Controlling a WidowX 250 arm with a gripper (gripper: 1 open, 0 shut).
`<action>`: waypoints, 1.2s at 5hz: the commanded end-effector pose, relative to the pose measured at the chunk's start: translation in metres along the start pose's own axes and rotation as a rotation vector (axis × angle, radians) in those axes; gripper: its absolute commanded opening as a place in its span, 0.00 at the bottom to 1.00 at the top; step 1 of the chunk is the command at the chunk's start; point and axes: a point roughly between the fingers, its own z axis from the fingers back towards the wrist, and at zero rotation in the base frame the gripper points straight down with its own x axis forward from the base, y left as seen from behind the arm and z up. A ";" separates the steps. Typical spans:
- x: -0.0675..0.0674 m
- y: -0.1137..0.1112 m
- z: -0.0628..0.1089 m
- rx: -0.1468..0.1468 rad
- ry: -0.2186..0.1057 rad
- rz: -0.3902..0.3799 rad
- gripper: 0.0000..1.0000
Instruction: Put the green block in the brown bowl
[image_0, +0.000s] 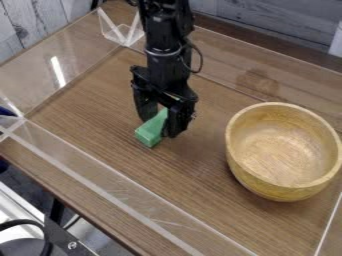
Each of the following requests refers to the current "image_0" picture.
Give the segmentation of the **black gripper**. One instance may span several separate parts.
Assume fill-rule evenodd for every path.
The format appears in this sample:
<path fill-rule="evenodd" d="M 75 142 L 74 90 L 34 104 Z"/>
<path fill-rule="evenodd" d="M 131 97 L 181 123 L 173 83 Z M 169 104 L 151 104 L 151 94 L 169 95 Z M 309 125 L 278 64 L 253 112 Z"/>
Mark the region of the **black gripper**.
<path fill-rule="evenodd" d="M 169 108 L 163 136 L 175 138 L 187 130 L 195 113 L 198 95 L 189 85 L 193 50 L 146 50 L 147 65 L 134 65 L 134 102 L 139 118 L 147 122 L 158 114 L 158 104 Z"/>

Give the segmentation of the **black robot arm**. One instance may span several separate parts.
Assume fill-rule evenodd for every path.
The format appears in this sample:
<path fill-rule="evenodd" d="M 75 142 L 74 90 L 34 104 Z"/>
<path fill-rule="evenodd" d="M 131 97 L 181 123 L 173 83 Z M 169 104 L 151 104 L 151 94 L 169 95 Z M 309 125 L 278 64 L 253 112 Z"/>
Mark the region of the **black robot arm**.
<path fill-rule="evenodd" d="M 147 65 L 130 68 L 137 111 L 150 121 L 162 105 L 167 109 L 162 135 L 175 138 L 187 130 L 199 100 L 189 85 L 190 76 L 202 70 L 193 69 L 194 14 L 189 0 L 138 0 L 138 9 Z"/>

